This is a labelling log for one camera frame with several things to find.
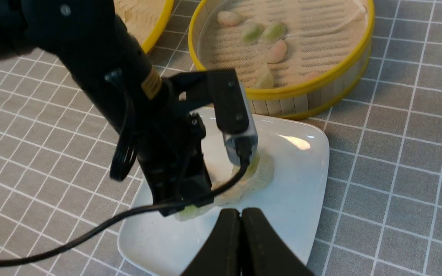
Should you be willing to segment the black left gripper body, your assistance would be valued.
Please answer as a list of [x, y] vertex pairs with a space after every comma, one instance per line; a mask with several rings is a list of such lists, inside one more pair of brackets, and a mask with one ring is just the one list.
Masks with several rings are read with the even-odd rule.
[[214, 71], [179, 73], [161, 79], [154, 108], [146, 113], [148, 122], [141, 123], [137, 160], [152, 192], [151, 211], [164, 217], [189, 205], [211, 204], [244, 175], [242, 163], [227, 183], [211, 188], [201, 148], [207, 131], [195, 110], [214, 105]]

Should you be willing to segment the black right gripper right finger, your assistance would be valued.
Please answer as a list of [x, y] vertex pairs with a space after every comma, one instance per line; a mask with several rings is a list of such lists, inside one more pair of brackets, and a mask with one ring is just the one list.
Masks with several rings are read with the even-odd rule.
[[288, 248], [258, 208], [241, 215], [242, 276], [312, 276], [313, 272]]

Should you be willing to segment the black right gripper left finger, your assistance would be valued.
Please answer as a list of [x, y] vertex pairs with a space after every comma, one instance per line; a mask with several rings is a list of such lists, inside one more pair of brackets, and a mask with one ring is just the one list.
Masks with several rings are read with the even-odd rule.
[[239, 276], [241, 222], [236, 209], [221, 210], [206, 242], [183, 276]]

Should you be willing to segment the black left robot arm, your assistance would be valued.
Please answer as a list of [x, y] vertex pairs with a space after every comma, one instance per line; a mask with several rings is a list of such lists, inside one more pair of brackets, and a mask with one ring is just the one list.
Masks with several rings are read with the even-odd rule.
[[[123, 181], [138, 161], [151, 210], [167, 216], [210, 204], [247, 171], [257, 133], [235, 70], [160, 77], [112, 0], [0, 0], [0, 61], [35, 48], [60, 59], [118, 132], [109, 176]], [[206, 129], [193, 113], [211, 103], [228, 156], [239, 166], [214, 190], [201, 149]]]

